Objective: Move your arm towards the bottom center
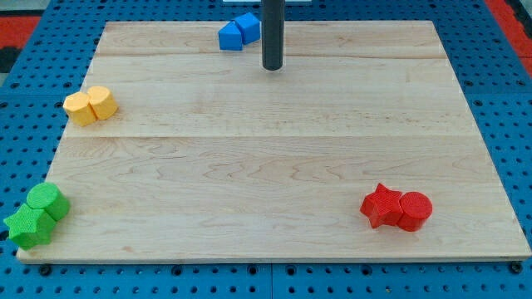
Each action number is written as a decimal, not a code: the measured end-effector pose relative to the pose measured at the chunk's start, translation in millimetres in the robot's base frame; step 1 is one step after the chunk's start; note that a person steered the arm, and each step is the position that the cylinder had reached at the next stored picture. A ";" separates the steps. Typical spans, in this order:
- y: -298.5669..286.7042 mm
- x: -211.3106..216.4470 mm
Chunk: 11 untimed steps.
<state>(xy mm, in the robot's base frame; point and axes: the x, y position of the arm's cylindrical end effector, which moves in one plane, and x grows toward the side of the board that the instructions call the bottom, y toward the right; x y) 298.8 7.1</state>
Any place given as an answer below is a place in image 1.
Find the black cylindrical robot arm rod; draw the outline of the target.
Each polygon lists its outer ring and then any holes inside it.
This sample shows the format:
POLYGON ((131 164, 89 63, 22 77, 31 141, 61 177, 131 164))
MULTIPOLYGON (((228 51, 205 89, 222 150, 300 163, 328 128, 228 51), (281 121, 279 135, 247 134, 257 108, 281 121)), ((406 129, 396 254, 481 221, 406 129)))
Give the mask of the black cylindrical robot arm rod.
POLYGON ((283 66, 285 1, 262 1, 262 65, 268 71, 283 66))

